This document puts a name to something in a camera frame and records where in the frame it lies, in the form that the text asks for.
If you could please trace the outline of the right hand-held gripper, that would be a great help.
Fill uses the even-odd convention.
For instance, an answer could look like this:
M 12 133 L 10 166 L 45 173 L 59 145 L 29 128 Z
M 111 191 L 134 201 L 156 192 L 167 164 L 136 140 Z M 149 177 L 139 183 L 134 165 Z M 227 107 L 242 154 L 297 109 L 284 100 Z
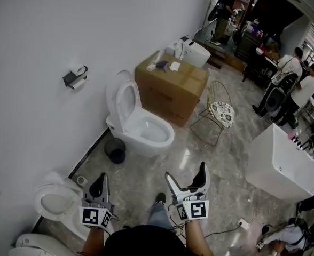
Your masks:
M 175 178 L 166 172 L 165 180 L 172 193 L 173 201 L 181 222 L 190 222 L 208 218 L 209 200 L 206 192 L 210 186 L 210 174 L 205 162 L 201 162 L 198 174 L 188 189 L 181 188 Z

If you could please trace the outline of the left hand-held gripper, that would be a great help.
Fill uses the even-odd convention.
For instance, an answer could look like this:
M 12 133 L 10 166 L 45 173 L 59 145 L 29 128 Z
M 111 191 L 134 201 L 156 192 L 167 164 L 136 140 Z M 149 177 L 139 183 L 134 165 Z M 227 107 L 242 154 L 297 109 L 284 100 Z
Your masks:
M 84 188 L 82 206 L 79 207 L 80 223 L 89 228 L 112 229 L 114 205 L 109 202 L 109 181 L 102 173 Z

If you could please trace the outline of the person's right forearm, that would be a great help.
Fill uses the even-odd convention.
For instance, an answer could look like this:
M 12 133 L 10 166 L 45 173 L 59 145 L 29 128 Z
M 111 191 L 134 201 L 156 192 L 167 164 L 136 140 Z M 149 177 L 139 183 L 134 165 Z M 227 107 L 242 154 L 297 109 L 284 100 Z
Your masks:
M 212 256 L 205 236 L 198 221 L 190 221 L 185 225 L 186 248 L 197 256 Z

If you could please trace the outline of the person's left forearm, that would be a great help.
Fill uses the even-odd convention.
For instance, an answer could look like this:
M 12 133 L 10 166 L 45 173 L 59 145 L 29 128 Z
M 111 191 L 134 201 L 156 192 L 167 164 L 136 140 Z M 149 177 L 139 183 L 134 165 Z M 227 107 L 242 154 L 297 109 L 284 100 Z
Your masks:
M 81 256 L 103 256 L 104 250 L 103 229 L 91 228 L 83 249 L 79 252 Z

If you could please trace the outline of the white toilet with tank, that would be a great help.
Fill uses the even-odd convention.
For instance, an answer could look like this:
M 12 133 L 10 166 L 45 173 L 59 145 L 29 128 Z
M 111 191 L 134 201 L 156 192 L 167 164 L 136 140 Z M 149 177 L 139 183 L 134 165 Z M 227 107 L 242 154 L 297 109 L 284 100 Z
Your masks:
M 75 235 L 86 240 L 90 229 L 80 223 L 79 207 L 82 198 L 83 189 L 73 180 L 51 171 L 37 187 L 33 206 L 39 215 L 61 222 Z

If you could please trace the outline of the white toilet with raised lid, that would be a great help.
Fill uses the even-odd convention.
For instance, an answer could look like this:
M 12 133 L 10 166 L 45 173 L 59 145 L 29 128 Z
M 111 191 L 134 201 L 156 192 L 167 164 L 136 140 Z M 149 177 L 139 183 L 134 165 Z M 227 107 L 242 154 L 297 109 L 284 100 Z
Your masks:
M 143 108 L 138 85 L 131 72 L 118 72 L 106 86 L 109 115 L 106 124 L 113 137 L 146 157 L 161 155 L 172 145 L 173 127 Z

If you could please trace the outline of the white rounded smart toilet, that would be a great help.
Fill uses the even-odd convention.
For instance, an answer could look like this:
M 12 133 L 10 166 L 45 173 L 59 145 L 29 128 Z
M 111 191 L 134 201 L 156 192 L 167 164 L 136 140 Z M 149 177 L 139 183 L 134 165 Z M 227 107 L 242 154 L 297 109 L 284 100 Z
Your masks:
M 58 240 L 41 234 L 23 234 L 18 237 L 15 247 L 8 256 L 75 256 Z

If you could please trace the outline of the white boxy smart toilet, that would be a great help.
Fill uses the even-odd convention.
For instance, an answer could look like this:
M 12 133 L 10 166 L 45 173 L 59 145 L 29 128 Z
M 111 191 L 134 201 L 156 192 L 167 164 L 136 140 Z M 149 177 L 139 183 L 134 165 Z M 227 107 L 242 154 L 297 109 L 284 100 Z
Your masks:
M 186 37 L 167 46 L 165 53 L 198 68 L 202 68 L 211 56 L 203 46 Z

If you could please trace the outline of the person's blue jeans leg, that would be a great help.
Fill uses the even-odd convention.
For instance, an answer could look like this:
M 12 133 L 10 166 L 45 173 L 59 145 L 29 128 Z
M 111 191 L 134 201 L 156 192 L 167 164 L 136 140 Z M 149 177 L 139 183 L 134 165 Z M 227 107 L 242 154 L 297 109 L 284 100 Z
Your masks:
M 169 221 L 165 205 L 161 201 L 155 202 L 150 208 L 146 224 L 172 230 L 172 225 Z

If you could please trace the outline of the black mesh waste bin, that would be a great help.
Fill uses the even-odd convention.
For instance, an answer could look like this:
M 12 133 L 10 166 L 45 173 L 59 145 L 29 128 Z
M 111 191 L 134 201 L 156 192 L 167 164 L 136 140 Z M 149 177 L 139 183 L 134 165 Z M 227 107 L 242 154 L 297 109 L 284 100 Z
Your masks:
M 126 145 L 118 138 L 109 139 L 104 146 L 106 156 L 114 164 L 121 164 L 126 158 Z

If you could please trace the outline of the person's black shirt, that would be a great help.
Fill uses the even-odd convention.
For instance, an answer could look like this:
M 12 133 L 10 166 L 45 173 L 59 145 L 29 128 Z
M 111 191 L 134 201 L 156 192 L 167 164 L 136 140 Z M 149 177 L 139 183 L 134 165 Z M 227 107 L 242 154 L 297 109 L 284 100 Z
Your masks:
M 103 256 L 192 256 L 192 253 L 172 231 L 142 225 L 110 235 Z

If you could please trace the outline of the floral seat cushion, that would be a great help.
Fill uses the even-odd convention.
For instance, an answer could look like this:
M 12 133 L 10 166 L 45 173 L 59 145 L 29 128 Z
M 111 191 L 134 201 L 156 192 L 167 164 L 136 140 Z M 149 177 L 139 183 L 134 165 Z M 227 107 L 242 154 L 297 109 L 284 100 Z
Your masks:
M 221 101 L 216 101 L 210 105 L 211 114 L 223 125 L 224 128 L 231 128 L 234 119 L 235 112 L 233 107 Z

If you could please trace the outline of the large brown cardboard box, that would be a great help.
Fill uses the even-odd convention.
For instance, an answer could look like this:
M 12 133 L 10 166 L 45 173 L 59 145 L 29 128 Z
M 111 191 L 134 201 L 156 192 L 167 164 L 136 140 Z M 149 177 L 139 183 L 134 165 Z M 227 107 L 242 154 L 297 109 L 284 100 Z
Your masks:
M 144 109 L 183 127 L 192 115 L 207 85 L 209 74 L 185 61 L 164 54 L 161 60 L 168 61 L 166 69 L 155 68 L 147 71 L 153 55 L 135 68 L 135 81 L 138 85 Z M 180 62 L 178 71 L 171 71 L 172 62 Z

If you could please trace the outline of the dark wooden cabinet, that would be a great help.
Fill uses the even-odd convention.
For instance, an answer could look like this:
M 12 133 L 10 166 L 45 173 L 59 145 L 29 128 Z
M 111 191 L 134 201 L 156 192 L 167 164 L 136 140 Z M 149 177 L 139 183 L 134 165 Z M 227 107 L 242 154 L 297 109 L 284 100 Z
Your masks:
M 234 56 L 248 62 L 251 56 L 256 53 L 256 48 L 261 44 L 261 40 L 251 32 L 244 32 L 241 41 L 235 49 Z

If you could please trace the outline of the black wall paper holder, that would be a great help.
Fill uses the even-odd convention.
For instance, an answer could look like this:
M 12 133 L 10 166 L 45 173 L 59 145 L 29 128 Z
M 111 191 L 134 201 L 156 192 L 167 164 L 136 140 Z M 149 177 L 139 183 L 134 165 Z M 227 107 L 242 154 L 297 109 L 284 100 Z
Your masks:
M 70 83 L 72 83 L 73 81 L 78 80 L 78 79 L 80 79 L 80 78 L 84 78 L 84 79 L 86 80 L 86 79 L 88 78 L 88 77 L 87 77 L 88 67 L 85 66 L 85 69 L 86 69 L 85 73 L 82 74 L 81 76 L 75 76 L 71 71 L 69 71 L 68 74 L 66 74 L 65 76 L 63 76 L 62 78 L 63 78 L 63 81 L 64 81 L 64 83 L 65 83 L 65 86 L 68 87 Z

